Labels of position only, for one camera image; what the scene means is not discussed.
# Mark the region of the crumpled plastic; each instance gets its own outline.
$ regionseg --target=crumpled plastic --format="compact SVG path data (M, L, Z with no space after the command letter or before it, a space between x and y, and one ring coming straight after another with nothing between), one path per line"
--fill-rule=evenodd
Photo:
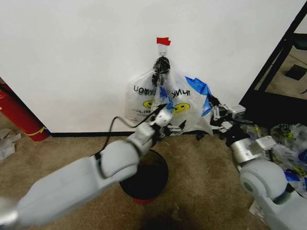
M21 134L15 134L11 129L0 130L0 163L16 152L15 143L21 138Z
M288 183L307 198L307 127L280 124L271 135L278 143L273 147L274 162L284 170Z

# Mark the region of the fire extinguisher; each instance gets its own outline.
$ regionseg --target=fire extinguisher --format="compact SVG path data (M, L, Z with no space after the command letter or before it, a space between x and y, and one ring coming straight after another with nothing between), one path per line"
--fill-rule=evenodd
M7 84L0 85L0 111L34 141L44 140L50 135Z

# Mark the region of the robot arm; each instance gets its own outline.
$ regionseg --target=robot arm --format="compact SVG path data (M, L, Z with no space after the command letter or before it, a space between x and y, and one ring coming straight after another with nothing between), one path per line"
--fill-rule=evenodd
M276 144L273 138L266 136L253 141L233 122L241 120L244 111L240 105L229 108L218 103L213 107L212 119L232 150L242 187L255 198L272 230L305 230L307 200L289 186L278 165L264 160L265 150Z
M164 131L179 131L170 125L171 119L171 113L162 109L154 121L140 124L126 140L114 141L99 154L76 160L38 180L18 202L17 210L0 217L0 229L16 221L22 227L45 224L133 176L140 157L165 136Z

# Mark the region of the yellow smiley face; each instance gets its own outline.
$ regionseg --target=yellow smiley face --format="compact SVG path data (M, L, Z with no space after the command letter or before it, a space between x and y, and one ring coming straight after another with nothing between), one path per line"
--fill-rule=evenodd
M174 106L174 110L172 112L172 114L177 114L183 111L186 111L190 109L190 105L188 103L180 103L180 104L176 104Z
M147 109L150 109L153 105L153 102L152 101L145 101L143 103L144 107L146 107Z

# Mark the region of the white plastic bag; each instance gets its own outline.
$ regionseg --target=white plastic bag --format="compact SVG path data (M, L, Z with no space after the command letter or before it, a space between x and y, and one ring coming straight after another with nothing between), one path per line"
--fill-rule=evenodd
M154 71L131 80L126 95L125 117L133 122L142 121L149 113L156 87L152 84Z
M171 124L184 127L183 131L203 130L213 134L211 126L203 115L206 95L192 88L187 78L171 69L166 74L160 74L156 94L151 111L158 105L167 104L166 108L173 115Z

